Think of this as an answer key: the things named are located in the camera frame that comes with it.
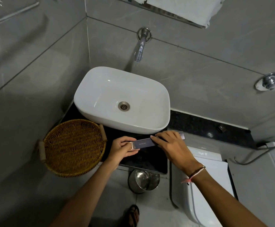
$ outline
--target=wooden handle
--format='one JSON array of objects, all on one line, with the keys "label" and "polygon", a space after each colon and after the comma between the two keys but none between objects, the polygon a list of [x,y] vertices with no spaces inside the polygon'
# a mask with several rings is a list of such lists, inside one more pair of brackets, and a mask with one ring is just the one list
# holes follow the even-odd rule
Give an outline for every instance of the wooden handle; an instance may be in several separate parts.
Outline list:
[{"label": "wooden handle", "polygon": [[39,154],[41,162],[46,161],[46,154],[45,154],[45,144],[43,141],[39,141]]},{"label": "wooden handle", "polygon": [[100,124],[99,126],[100,126],[101,135],[102,135],[102,140],[103,140],[104,142],[106,142],[106,141],[107,141],[107,136],[106,136],[104,127],[103,127],[102,124]]}]

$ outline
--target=hand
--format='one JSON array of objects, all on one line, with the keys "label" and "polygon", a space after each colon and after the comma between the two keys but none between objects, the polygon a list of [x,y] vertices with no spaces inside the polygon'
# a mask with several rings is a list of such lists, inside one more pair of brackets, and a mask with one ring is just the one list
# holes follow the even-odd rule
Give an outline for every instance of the hand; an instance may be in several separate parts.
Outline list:
[{"label": "hand", "polygon": [[110,153],[106,161],[113,162],[117,168],[118,164],[124,157],[135,155],[138,153],[139,149],[131,150],[131,143],[129,141],[135,141],[135,138],[123,136],[118,139],[113,140]]},{"label": "hand", "polygon": [[155,136],[150,136],[150,138],[165,151],[167,158],[186,175],[190,176],[202,167],[202,164],[194,158],[178,132],[163,131]]}]

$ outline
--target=round woven basket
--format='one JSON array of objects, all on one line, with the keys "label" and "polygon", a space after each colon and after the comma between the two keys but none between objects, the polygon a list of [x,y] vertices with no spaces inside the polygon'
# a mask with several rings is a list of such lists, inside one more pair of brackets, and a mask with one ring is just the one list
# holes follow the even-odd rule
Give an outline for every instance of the round woven basket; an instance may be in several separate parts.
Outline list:
[{"label": "round woven basket", "polygon": [[85,119],[63,122],[39,142],[40,159],[61,177],[76,177],[92,170],[106,147],[103,125]]}]

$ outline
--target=person's left arm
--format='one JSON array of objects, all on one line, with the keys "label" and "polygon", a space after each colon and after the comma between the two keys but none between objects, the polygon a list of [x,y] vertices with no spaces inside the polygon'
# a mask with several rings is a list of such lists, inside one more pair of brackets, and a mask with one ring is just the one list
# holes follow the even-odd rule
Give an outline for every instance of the person's left arm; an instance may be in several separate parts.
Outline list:
[{"label": "person's left arm", "polygon": [[131,144],[127,142],[135,140],[135,138],[124,136],[113,141],[108,158],[65,205],[50,227],[86,227],[89,225],[93,211],[112,172],[124,157],[134,155],[139,151],[139,149],[131,151]]}]

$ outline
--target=white ceramic sink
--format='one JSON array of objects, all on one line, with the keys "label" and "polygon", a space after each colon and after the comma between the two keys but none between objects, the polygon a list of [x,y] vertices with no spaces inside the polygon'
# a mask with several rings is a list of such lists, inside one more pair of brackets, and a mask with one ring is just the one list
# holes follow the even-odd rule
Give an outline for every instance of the white ceramic sink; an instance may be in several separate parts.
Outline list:
[{"label": "white ceramic sink", "polygon": [[[119,109],[121,102],[127,102],[129,110]],[[74,103],[91,121],[138,134],[158,132],[170,120],[169,94],[161,83],[114,68],[91,69],[75,92]]]}]

